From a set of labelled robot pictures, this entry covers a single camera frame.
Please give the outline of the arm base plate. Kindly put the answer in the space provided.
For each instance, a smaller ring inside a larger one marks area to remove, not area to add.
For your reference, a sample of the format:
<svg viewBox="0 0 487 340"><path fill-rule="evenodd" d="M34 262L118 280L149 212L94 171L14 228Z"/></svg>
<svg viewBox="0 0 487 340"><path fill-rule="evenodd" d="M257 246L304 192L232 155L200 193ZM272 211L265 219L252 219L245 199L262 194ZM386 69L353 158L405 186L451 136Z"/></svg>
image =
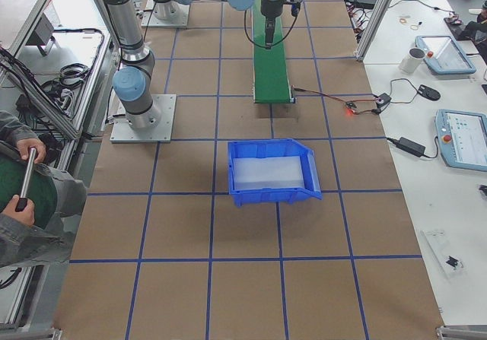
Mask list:
<svg viewBox="0 0 487 340"><path fill-rule="evenodd" d="M144 28L187 28L190 5L175 1L147 0L142 18Z"/></svg>
<svg viewBox="0 0 487 340"><path fill-rule="evenodd" d="M112 143L170 142L176 109L176 94L153 94L151 109L141 115L127 114L119 105L110 136Z"/></svg>

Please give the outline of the person upper hand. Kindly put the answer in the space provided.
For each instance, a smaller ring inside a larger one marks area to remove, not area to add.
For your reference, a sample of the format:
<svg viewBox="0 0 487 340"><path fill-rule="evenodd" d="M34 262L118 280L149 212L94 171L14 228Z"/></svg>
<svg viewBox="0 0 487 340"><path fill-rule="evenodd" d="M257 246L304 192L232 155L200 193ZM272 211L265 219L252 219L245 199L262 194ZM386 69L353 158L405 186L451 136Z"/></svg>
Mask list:
<svg viewBox="0 0 487 340"><path fill-rule="evenodd" d="M44 162L46 157L46 146L38 138L23 138L16 142L16 148L18 149L21 159L28 160L30 156L30 150L36 150L36 157L34 159L35 164Z"/></svg>

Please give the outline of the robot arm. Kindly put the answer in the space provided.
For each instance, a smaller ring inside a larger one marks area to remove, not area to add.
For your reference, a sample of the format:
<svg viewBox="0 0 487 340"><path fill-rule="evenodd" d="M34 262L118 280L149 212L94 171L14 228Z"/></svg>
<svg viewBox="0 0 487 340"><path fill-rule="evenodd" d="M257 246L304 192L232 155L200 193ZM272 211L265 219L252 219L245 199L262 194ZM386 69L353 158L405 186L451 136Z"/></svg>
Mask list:
<svg viewBox="0 0 487 340"><path fill-rule="evenodd" d="M121 48L124 67L113 76L113 89L133 129L146 129L161 121L161 109L150 93L154 53L145 44L132 0L102 0L108 20ZM251 8L255 0L209 0L227 2L238 11Z"/></svg>

